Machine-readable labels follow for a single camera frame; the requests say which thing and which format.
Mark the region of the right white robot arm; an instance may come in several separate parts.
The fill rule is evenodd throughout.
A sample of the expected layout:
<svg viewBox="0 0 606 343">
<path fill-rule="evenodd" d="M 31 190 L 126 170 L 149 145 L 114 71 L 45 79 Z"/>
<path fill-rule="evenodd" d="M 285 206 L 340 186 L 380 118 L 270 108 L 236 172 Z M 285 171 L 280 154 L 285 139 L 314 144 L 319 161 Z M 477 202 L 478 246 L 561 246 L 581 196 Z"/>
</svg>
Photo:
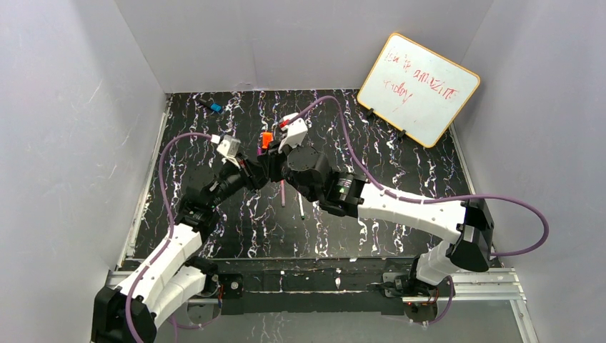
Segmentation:
<svg viewBox="0 0 606 343">
<path fill-rule="evenodd" d="M 492 225 L 483 202 L 437 203 L 333 168 L 311 146 L 264 150 L 258 157 L 267 178 L 293 186 L 308 202 L 338 217 L 380 219 L 422 230 L 441 242 L 419 255 L 409 280 L 430 286 L 459 271 L 486 272 L 490 268 Z"/>
</svg>

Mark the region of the pink pen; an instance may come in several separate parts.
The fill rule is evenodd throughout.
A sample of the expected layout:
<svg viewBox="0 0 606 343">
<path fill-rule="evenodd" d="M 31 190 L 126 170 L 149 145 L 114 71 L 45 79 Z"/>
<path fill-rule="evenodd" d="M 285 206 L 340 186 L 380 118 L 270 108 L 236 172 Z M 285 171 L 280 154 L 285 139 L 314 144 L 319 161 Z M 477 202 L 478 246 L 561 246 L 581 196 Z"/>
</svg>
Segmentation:
<svg viewBox="0 0 606 343">
<path fill-rule="evenodd" d="M 280 201 L 281 201 L 281 206 L 284 208 L 286 207 L 286 194 L 285 194 L 285 184 L 284 184 L 284 180 L 280 181 Z"/>
</svg>

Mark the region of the orange marker cap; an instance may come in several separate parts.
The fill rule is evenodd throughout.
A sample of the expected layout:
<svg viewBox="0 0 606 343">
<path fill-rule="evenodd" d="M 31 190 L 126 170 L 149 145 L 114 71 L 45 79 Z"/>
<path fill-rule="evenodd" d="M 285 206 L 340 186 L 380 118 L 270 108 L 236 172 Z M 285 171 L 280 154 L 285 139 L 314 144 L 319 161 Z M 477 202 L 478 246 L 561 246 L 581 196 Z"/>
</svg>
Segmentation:
<svg viewBox="0 0 606 343">
<path fill-rule="evenodd" d="M 273 141 L 274 136 L 270 131 L 264 131 L 261 134 L 261 148 L 268 149 L 270 143 Z"/>
</svg>

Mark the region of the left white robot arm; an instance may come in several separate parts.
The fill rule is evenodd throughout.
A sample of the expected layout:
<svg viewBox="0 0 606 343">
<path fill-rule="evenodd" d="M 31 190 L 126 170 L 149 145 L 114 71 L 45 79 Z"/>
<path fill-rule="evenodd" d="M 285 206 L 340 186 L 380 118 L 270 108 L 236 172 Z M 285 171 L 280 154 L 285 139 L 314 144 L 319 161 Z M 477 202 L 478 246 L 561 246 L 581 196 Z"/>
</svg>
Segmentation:
<svg viewBox="0 0 606 343">
<path fill-rule="evenodd" d="M 201 190 L 189 188 L 161 244 L 126 279 L 95 296 L 91 341 L 154 342 L 158 328 L 190 298 L 239 294 L 238 276 L 220 275 L 197 251 L 217 226 L 219 204 L 267 182 L 259 162 L 240 159 L 225 163 Z"/>
</svg>

